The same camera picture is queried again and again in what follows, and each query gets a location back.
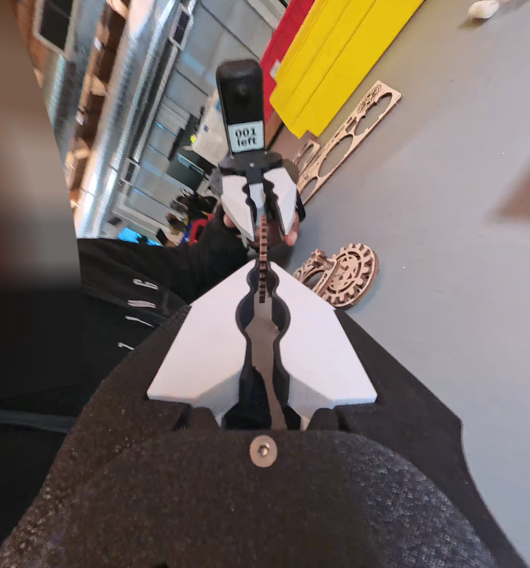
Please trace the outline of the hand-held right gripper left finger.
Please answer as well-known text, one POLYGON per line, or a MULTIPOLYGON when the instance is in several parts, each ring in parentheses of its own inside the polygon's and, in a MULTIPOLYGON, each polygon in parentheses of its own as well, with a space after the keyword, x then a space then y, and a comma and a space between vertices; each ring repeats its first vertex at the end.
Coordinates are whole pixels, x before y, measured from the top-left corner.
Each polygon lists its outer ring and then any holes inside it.
POLYGON ((236 314, 250 292, 247 278, 254 267, 248 261, 190 305, 148 399, 208 408, 216 420, 237 404, 247 339, 236 314))

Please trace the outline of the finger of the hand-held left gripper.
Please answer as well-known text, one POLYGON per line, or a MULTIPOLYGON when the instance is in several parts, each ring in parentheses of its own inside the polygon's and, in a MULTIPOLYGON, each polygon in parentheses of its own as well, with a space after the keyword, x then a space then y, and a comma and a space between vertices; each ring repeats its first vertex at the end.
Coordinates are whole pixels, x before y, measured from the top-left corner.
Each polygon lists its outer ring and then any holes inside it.
POLYGON ((246 178, 224 175, 221 184, 221 203, 226 215, 247 240, 254 240, 257 210, 248 192, 246 178))
POLYGON ((297 210, 297 187, 284 167, 271 169, 263 174, 266 194, 266 210, 283 236, 292 228, 297 210))

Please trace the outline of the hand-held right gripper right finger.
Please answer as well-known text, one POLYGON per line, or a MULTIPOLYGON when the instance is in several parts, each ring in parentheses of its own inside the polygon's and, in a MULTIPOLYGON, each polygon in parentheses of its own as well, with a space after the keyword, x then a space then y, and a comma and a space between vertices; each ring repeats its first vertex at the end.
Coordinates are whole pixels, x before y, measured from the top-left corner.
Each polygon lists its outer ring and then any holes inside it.
POLYGON ((289 314, 279 342, 289 375, 288 406, 311 420, 321 408, 374 403, 376 390, 335 310, 275 262, 271 271, 289 314))

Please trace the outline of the large wooden gear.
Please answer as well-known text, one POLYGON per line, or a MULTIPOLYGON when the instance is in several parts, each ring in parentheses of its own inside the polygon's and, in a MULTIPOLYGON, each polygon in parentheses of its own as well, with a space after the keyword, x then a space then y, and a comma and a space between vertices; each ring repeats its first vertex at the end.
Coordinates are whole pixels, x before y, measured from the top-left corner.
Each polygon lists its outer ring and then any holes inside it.
POLYGON ((259 302, 263 304, 267 297, 267 282, 269 274, 268 260, 268 220, 266 214, 261 214, 259 223, 259 302))

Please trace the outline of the wooden gear assembly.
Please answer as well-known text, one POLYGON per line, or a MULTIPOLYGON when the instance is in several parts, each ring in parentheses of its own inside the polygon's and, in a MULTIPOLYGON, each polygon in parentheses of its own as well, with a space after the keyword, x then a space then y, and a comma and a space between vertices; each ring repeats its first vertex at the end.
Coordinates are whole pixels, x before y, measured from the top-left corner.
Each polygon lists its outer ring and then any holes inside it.
POLYGON ((376 253, 364 244, 350 244, 328 256, 316 249, 293 274, 332 308, 358 304, 373 286, 379 271, 376 253))

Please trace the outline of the grey desk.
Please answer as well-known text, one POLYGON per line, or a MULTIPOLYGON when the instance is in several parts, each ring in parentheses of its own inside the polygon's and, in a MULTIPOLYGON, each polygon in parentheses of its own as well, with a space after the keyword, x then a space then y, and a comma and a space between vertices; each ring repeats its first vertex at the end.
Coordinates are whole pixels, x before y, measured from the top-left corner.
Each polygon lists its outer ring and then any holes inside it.
POLYGON ((349 311, 463 422, 483 499, 530 566, 530 1, 482 24, 425 1, 322 132, 379 80, 402 100, 306 205, 285 261, 363 243, 349 311))

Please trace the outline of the person's left hand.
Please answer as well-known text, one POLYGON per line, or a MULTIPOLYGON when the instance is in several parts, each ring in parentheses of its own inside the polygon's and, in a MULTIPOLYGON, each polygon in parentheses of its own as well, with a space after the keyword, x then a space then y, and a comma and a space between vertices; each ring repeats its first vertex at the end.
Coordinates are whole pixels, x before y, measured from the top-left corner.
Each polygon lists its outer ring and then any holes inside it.
MULTIPOLYGON (((223 216, 224 225, 226 228, 237 231, 235 224, 232 219, 224 214, 223 216)), ((283 231, 279 228, 277 221, 270 220, 267 222, 267 237, 268 237, 268 247, 271 248, 279 243, 284 243, 287 246, 294 246, 297 242, 298 236, 300 234, 300 219, 298 216, 298 211, 295 210, 295 214, 292 218, 292 225, 290 231, 285 235, 283 231)), ((259 249, 259 242, 248 241, 244 236, 240 237, 244 245, 248 248, 259 249)))

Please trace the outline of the red plastic bin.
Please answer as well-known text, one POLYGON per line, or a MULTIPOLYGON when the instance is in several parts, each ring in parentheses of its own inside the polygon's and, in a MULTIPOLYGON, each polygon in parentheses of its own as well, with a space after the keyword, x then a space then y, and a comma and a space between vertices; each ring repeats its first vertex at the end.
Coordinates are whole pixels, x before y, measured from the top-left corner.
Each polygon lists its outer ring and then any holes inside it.
POLYGON ((275 76, 314 1, 290 1, 261 57, 264 89, 272 91, 275 76))

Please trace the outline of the yellow plastic bin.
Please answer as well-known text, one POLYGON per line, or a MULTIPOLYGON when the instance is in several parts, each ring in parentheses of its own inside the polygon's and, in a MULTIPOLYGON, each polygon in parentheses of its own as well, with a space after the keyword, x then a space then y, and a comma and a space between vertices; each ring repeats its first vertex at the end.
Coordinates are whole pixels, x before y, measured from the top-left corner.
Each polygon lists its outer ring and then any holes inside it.
POLYGON ((286 128, 319 137, 422 3, 315 1, 269 99, 286 128))

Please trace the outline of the wooden puzzle sheet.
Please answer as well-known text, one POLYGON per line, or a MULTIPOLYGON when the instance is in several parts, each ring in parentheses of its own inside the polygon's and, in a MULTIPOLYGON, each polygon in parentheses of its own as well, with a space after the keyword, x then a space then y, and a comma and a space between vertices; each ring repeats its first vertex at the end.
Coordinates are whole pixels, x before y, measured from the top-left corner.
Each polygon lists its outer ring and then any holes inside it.
POLYGON ((381 81, 375 82, 333 136, 304 167, 297 182, 303 204, 308 204, 343 167, 396 108, 402 97, 396 89, 381 81))

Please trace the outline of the white wax stick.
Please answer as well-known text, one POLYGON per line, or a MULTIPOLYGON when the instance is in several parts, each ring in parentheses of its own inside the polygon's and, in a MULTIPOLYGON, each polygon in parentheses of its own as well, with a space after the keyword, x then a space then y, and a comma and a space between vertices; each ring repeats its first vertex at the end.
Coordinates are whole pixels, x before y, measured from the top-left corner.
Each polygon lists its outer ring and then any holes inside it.
POLYGON ((496 14, 500 8, 500 1, 475 1, 468 8, 468 19, 488 20, 496 14))

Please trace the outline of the silver ventilation duct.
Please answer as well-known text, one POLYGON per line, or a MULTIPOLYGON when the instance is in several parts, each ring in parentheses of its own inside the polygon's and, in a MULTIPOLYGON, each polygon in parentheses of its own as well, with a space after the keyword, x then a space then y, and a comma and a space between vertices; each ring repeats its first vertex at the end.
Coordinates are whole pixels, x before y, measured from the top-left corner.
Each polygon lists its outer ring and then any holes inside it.
POLYGON ((53 54, 43 96, 77 238, 104 232, 119 172, 163 65, 186 47, 197 1, 37 1, 34 34, 53 54))

